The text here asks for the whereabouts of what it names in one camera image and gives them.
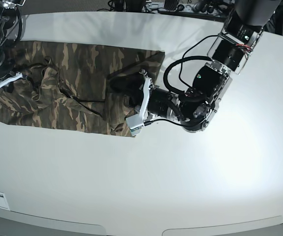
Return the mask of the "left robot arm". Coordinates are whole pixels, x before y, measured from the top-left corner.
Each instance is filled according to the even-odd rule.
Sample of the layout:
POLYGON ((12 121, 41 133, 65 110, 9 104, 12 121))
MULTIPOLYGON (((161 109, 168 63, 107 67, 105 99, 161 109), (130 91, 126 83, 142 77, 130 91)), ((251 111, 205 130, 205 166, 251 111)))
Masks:
POLYGON ((237 1, 206 56, 183 56, 166 68, 164 89, 154 84, 149 69, 114 78, 111 88, 128 96, 135 110, 126 118, 131 134, 136 136, 156 121, 170 122, 190 133, 204 130, 218 111, 232 81, 231 74, 243 69, 279 5, 278 0, 237 1), (203 60, 205 65, 192 84, 186 90, 173 87, 168 81, 169 72, 194 60, 203 60))

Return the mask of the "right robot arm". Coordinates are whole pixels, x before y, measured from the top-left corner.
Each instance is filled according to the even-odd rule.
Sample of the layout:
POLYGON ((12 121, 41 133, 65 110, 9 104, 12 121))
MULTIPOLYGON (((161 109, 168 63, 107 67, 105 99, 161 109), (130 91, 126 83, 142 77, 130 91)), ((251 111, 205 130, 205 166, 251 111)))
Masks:
POLYGON ((24 4, 24 0, 0 0, 0 83, 15 76, 15 62, 6 52, 21 39, 24 4))

